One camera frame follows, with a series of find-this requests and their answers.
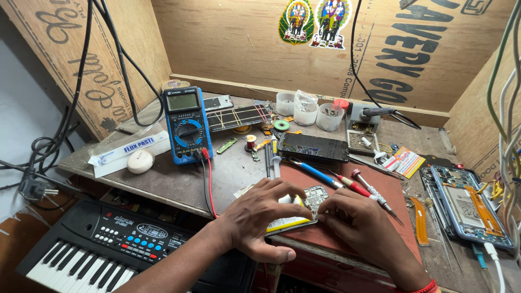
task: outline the hand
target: hand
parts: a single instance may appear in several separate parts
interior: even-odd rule
[[[235,200],[215,221],[214,229],[228,249],[237,248],[258,262],[283,263],[292,261],[296,253],[289,247],[275,247],[264,241],[269,223],[276,219],[304,217],[313,219],[307,208],[291,203],[279,203],[286,195],[306,198],[304,190],[280,178],[264,178]]]
[[[341,188],[320,205],[318,214],[363,258],[386,270],[402,291],[429,285],[429,275],[375,200]]]

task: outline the white wall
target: white wall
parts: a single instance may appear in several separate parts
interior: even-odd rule
[[[32,141],[54,135],[66,103],[61,89],[0,8],[0,160],[26,163]],[[91,138],[80,125],[69,139],[77,150]],[[69,154],[64,144],[57,162]],[[54,168],[47,175],[64,181],[71,174]],[[20,171],[0,170],[0,187],[21,177]],[[0,191],[0,223],[25,205],[16,187]]]

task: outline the electronic keyboard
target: electronic keyboard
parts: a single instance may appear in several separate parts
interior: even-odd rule
[[[45,234],[16,272],[62,293],[107,293],[173,253],[193,231],[101,201],[81,200]],[[257,263],[222,255],[192,292],[250,292]]]

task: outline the plywood wall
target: plywood wall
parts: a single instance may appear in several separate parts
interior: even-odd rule
[[[319,0],[309,2],[315,11]],[[400,10],[398,1],[364,0],[355,35],[359,76],[377,101],[448,113],[497,47],[514,2],[421,0]],[[349,73],[353,17],[341,30],[347,50],[292,45],[278,34],[288,3],[152,0],[174,74],[367,99]]]
[[[497,56],[495,52],[488,59],[483,69],[463,93],[450,111],[451,118],[445,125],[450,131],[449,138],[456,146],[457,158],[488,182],[499,170],[499,131],[487,108],[487,86]],[[514,70],[512,42],[507,43],[501,66],[492,91],[492,103],[499,116],[499,96],[510,74]],[[512,94],[511,86],[506,95],[505,108]],[[521,104],[514,104],[513,126],[517,130],[521,125]]]
[[[171,73],[150,0],[108,0],[122,46],[160,91]],[[85,38],[86,0],[0,0],[11,21],[72,101]],[[77,112],[102,140],[133,115],[112,36],[94,8]],[[126,62],[138,110],[155,98]]]

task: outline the blue screwdriver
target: blue screwdriver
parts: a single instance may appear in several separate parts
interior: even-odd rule
[[[322,179],[322,181],[325,181],[326,183],[329,183],[329,184],[335,186],[336,188],[343,188],[344,187],[344,185],[336,182],[333,178],[325,175],[324,173],[322,173],[319,170],[309,166],[308,164],[306,164],[304,162],[301,162],[301,161],[299,161],[299,160],[297,160],[295,158],[291,158],[290,162],[295,164],[295,165],[300,166],[304,170],[306,170],[306,171],[310,172],[311,174],[315,175],[316,177]]]

